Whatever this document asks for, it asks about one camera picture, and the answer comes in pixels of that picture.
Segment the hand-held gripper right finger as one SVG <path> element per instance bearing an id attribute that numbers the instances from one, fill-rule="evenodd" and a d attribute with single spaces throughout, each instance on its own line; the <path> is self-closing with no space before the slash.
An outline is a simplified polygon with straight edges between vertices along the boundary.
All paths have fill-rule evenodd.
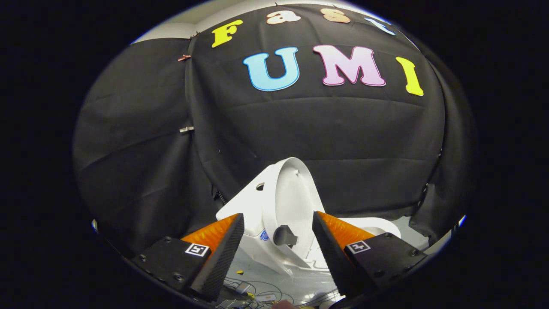
<path id="1" fill-rule="evenodd" d="M 312 230 L 338 292 L 345 297 L 386 289 L 427 258 L 394 233 L 375 236 L 321 211 L 313 214 Z"/>

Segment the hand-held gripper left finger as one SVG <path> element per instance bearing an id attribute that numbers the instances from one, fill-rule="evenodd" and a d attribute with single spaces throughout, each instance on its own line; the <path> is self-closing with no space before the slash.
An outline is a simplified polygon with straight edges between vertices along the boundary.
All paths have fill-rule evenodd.
<path id="1" fill-rule="evenodd" d="M 162 237 L 131 262 L 172 291 L 215 301 L 243 233 L 244 215 L 236 213 L 181 238 Z"/>

